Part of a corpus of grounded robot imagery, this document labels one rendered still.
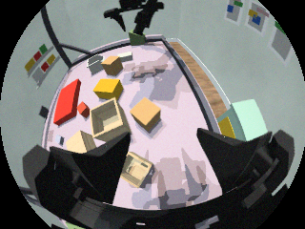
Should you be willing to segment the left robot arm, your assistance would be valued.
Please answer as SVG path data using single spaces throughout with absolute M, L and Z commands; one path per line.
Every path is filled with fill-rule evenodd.
M 146 2 L 146 0 L 119 0 L 119 4 L 121 7 L 121 10 L 125 10 L 127 8 L 136 8 L 139 7 L 139 5 L 142 5 L 143 2 Z M 148 0 L 146 4 L 150 4 L 151 2 L 157 2 L 157 0 Z M 139 3 L 139 5 L 138 5 Z M 139 11 L 134 19 L 134 23 L 136 23 L 135 29 L 133 30 L 133 33 L 143 35 L 143 30 L 148 27 L 147 21 L 148 21 L 148 11 L 149 9 L 143 9 L 142 11 Z M 143 25 L 141 25 L 141 23 Z M 145 27 L 147 26 L 147 27 Z

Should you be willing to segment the yellow rectangular block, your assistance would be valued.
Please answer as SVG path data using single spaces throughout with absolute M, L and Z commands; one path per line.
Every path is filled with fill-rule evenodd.
M 120 79 L 100 79 L 95 88 L 94 93 L 100 98 L 118 99 L 123 90 Z

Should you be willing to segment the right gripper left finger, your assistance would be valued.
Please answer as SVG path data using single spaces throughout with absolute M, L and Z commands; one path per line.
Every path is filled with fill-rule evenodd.
M 86 153 L 55 146 L 50 151 L 58 165 L 81 175 L 103 202 L 113 204 L 130 142 L 130 132 L 125 132 Z

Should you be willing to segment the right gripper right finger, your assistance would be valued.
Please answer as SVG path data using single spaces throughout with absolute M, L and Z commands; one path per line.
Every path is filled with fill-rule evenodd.
M 256 151 L 270 142 L 273 132 L 249 141 L 242 141 L 203 128 L 197 128 L 196 136 L 210 161 L 223 194 L 236 187 L 252 161 Z

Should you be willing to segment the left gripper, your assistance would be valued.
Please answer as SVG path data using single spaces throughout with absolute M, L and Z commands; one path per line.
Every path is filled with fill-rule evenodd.
M 117 21 L 117 23 L 121 26 L 123 31 L 126 31 L 125 24 L 123 21 L 122 14 L 120 15 L 120 12 L 129 11 L 129 10 L 141 10 L 141 9 L 149 9 L 148 11 L 148 28 L 150 27 L 153 15 L 158 10 L 164 10 L 164 4 L 162 2 L 151 2 L 150 4 L 145 5 L 139 5 L 140 7 L 136 8 L 129 8 L 125 10 L 121 10 L 119 8 L 114 8 L 111 10 L 106 10 L 104 12 L 104 18 L 110 17 L 111 19 L 114 19 Z M 151 8 L 152 7 L 152 8 Z

